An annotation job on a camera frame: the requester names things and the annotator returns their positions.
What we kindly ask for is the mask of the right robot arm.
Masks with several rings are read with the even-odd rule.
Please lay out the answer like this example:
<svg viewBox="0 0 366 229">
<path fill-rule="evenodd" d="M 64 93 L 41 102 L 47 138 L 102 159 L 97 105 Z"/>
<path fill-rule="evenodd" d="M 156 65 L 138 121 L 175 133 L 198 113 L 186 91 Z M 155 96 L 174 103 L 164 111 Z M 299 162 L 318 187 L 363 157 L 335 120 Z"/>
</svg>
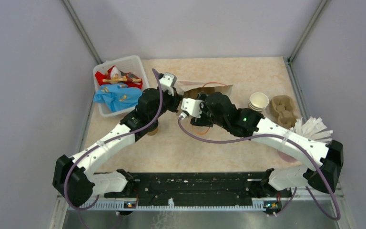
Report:
<svg viewBox="0 0 366 229">
<path fill-rule="evenodd" d="M 261 192 L 272 197 L 278 191 L 309 186 L 323 193 L 335 192 L 344 163 L 343 144 L 318 142 L 285 129 L 249 108 L 236 108 L 228 96 L 216 92 L 200 99 L 184 98 L 181 108 L 197 126 L 217 125 L 235 136 L 275 148 L 300 166 L 266 170 Z"/>
</svg>

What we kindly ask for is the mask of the stack of paper cups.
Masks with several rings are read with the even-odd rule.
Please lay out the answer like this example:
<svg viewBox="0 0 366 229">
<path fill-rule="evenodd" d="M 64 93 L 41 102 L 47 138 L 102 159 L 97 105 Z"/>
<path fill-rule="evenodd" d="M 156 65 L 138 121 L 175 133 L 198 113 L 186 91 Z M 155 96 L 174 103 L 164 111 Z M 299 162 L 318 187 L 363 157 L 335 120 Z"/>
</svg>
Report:
<svg viewBox="0 0 366 229">
<path fill-rule="evenodd" d="M 269 98 L 266 94 L 261 92 L 255 92 L 249 97 L 248 107 L 262 112 L 269 105 Z"/>
</svg>

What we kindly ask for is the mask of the paper takeout bag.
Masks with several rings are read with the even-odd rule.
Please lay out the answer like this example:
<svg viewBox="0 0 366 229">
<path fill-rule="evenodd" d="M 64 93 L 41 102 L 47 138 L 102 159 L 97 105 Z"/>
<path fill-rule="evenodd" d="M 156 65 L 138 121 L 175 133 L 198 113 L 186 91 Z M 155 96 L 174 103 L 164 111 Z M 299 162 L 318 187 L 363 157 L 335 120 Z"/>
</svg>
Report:
<svg viewBox="0 0 366 229">
<path fill-rule="evenodd" d="M 193 88 L 205 88 L 207 94 L 211 94 L 214 92 L 221 92 L 224 95 L 229 96 L 232 91 L 231 84 L 224 84 L 216 81 L 210 82 L 197 82 L 197 81 L 188 81 L 188 80 L 181 80 L 177 81 L 176 83 L 176 90 L 177 93 L 182 95 L 185 91 L 191 90 Z M 211 127 L 198 127 L 191 125 L 191 116 L 187 116 L 185 120 L 187 124 L 184 127 L 187 131 L 196 136 L 205 136 L 210 131 Z"/>
</svg>

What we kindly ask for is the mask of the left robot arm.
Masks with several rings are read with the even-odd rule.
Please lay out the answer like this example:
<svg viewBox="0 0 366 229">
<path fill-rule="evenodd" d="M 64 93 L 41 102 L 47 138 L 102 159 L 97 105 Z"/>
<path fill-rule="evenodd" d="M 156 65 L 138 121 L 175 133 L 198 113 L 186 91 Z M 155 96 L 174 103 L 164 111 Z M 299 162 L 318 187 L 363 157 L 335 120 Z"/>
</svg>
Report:
<svg viewBox="0 0 366 229">
<path fill-rule="evenodd" d="M 117 192 L 122 197 L 133 193 L 133 177 L 123 169 L 112 173 L 96 171 L 123 148 L 134 144 L 157 128 L 158 117 L 166 111 L 177 112 L 182 101 L 177 92 L 144 90 L 137 106 L 129 112 L 105 137 L 85 150 L 56 160 L 53 186 L 74 208 L 91 197 Z"/>
</svg>

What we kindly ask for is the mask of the single cardboard cup carrier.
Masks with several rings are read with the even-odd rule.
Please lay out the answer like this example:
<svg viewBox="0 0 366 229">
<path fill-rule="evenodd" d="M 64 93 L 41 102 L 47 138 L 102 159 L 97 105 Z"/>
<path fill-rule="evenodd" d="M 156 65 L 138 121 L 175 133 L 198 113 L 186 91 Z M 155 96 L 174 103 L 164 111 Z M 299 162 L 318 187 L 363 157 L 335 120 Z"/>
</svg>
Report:
<svg viewBox="0 0 366 229">
<path fill-rule="evenodd" d="M 196 99 L 199 93 L 206 93 L 205 88 L 193 88 L 191 90 L 185 91 L 183 97 Z"/>
</svg>

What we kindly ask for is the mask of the brown paper cup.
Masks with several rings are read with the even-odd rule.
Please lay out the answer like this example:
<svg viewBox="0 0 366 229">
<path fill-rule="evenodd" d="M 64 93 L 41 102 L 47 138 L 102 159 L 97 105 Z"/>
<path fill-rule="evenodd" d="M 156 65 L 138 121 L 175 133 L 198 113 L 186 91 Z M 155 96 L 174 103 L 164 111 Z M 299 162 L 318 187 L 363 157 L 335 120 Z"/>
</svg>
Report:
<svg viewBox="0 0 366 229">
<path fill-rule="evenodd" d="M 150 126 L 147 130 L 147 135 L 153 136 L 158 133 L 158 125 Z"/>
</svg>

